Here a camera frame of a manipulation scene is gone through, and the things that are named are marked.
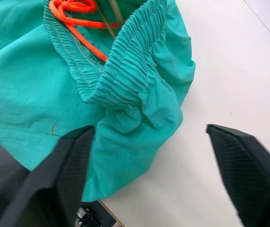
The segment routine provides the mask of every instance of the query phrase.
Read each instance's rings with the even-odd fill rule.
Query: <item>stitching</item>
[[[75,45],[77,46],[77,48],[78,48],[79,52],[81,53],[81,55],[82,55],[89,63],[91,63],[92,66],[94,66],[94,67],[97,68],[97,66],[94,65],[94,64],[93,64],[93,63],[92,63],[92,62],[84,55],[84,53],[81,51],[81,49],[80,49],[80,47],[79,47],[79,44],[78,44],[78,43],[80,43],[79,40],[76,40],[76,38],[75,38],[74,35],[72,35],[72,37],[73,37],[73,40],[74,40],[74,42],[75,42]]]
[[[188,35],[188,33],[187,33],[186,31],[182,31],[182,30],[176,30],[176,32],[179,32],[179,33],[184,33],[184,34],[187,34],[187,35]]]
[[[50,21],[51,21],[51,25],[52,25],[53,29],[55,30],[55,32],[56,32],[56,34],[57,34],[57,38],[59,39],[59,41],[60,41],[62,47],[63,47],[64,50],[67,52],[67,54],[73,59],[73,61],[76,63],[79,73],[84,77],[84,79],[85,79],[85,81],[88,83],[89,89],[90,89],[90,91],[91,91],[91,89],[92,89],[91,83],[87,80],[85,74],[84,74],[83,72],[81,72],[81,70],[80,70],[80,64],[76,61],[76,59],[73,57],[73,55],[65,48],[65,46],[64,46],[64,44],[63,44],[63,41],[62,41],[62,39],[61,39],[61,37],[60,37],[60,34],[59,34],[59,32],[58,32],[58,30],[57,30],[57,28],[56,28],[56,26],[55,26],[53,20],[50,20]]]
[[[73,15],[72,15],[72,14],[67,13],[67,15],[68,15],[70,18],[73,18]],[[74,35],[72,35],[72,37],[73,37],[73,40],[74,40],[74,42],[75,42],[75,44],[76,44],[76,46],[77,46],[79,52],[82,54],[82,56],[83,56],[88,62],[90,62],[92,66],[94,66],[94,67],[97,68],[97,65],[95,65],[93,62],[91,62],[91,61],[84,55],[84,53],[82,52],[82,50],[80,49],[80,45],[81,45],[81,44],[80,44],[79,40],[76,39],[76,37],[75,37]]]
[[[4,127],[0,127],[0,129],[6,129],[6,130],[12,130],[12,131],[21,131],[21,132],[30,133],[30,134],[51,136],[50,133],[41,133],[41,132],[36,132],[36,131],[25,131],[25,130],[20,130],[20,129],[10,129],[10,128],[4,128]]]

